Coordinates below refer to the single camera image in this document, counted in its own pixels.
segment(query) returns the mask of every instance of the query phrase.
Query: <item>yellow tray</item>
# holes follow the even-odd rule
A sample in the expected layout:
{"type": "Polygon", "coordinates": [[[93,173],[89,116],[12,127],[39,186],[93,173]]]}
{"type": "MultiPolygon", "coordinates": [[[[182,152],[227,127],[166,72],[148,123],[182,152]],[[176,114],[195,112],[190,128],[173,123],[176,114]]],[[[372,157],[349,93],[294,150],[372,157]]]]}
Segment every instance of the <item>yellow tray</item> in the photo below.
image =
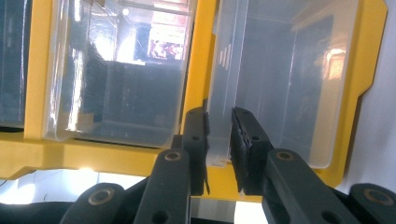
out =
{"type": "MultiPolygon", "coordinates": [[[[184,113],[201,106],[207,97],[216,4],[216,1],[198,0],[184,113]]],[[[359,8],[332,163],[327,169],[316,170],[319,177],[332,187],[338,185],[344,175],[357,102],[373,83],[387,14],[382,0],[361,0],[359,8]]],[[[34,170],[86,167],[97,172],[149,175],[160,150],[42,139],[51,11],[52,1],[33,2],[24,133],[0,133],[0,178],[16,179],[34,170]]],[[[211,194],[206,194],[206,198],[261,201],[261,197],[247,197],[237,192],[231,164],[224,168],[208,167],[208,178],[211,194]]]]}

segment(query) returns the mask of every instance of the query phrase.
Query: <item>clear plastic lid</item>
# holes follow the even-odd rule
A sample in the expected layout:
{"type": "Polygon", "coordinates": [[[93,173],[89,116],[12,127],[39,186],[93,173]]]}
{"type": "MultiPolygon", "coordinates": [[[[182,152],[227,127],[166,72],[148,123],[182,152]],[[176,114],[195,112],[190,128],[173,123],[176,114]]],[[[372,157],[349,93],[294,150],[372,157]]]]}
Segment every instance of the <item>clear plastic lid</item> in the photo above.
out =
{"type": "Polygon", "coordinates": [[[329,165],[357,9],[358,0],[221,2],[209,164],[228,160],[236,105],[255,115],[274,147],[329,165]]]}
{"type": "Polygon", "coordinates": [[[23,128],[31,0],[0,1],[0,126],[23,128]]]}
{"type": "Polygon", "coordinates": [[[194,3],[54,0],[44,136],[170,147],[194,3]]]}

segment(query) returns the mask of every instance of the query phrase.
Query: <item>transparent plastic bin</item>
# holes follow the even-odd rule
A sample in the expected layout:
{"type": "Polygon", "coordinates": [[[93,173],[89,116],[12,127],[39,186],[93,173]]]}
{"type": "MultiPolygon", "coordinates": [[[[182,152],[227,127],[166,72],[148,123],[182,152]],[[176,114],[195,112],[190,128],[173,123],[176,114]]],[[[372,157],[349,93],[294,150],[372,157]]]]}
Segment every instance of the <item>transparent plastic bin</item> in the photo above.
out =
{"type": "Polygon", "coordinates": [[[53,3],[44,137],[170,147],[194,1],[53,3]]]}
{"type": "Polygon", "coordinates": [[[31,0],[0,1],[0,126],[23,128],[31,0]]]}
{"type": "Polygon", "coordinates": [[[358,0],[229,0],[219,10],[208,163],[229,156],[234,106],[274,147],[313,168],[332,160],[358,0]]]}

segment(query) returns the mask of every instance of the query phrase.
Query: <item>yellow container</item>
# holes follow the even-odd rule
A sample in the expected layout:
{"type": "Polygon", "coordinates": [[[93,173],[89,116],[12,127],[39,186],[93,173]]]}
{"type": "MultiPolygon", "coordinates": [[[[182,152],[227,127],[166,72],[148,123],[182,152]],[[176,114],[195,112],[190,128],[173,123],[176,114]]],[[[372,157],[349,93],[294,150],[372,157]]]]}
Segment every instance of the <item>yellow container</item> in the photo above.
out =
{"type": "MultiPolygon", "coordinates": [[[[216,1],[198,0],[183,113],[202,105],[210,80],[216,1]]],[[[316,170],[335,187],[343,177],[359,97],[371,86],[387,9],[382,0],[361,0],[350,48],[346,86],[341,103],[332,161],[316,170]]],[[[69,139],[43,140],[42,127],[49,68],[52,1],[34,1],[30,39],[24,133],[0,133],[0,178],[16,179],[34,170],[92,168],[97,172],[149,175],[160,150],[69,139]]],[[[239,195],[233,168],[208,167],[211,195],[204,197],[259,202],[239,195]]]]}

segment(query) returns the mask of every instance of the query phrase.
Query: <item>storage box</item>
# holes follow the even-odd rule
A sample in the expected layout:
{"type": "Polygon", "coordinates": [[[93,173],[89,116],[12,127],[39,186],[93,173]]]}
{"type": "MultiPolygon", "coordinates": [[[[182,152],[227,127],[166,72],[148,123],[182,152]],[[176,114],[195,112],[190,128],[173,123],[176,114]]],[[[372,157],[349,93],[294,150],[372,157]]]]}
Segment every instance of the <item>storage box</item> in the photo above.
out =
{"type": "Polygon", "coordinates": [[[195,3],[55,0],[45,138],[170,147],[195,3]]]}
{"type": "Polygon", "coordinates": [[[210,163],[228,159],[231,113],[251,111],[277,148],[326,168],[337,135],[358,0],[222,1],[209,97],[210,163]]]}
{"type": "Polygon", "coordinates": [[[0,2],[0,126],[23,128],[31,0],[0,2]]]}

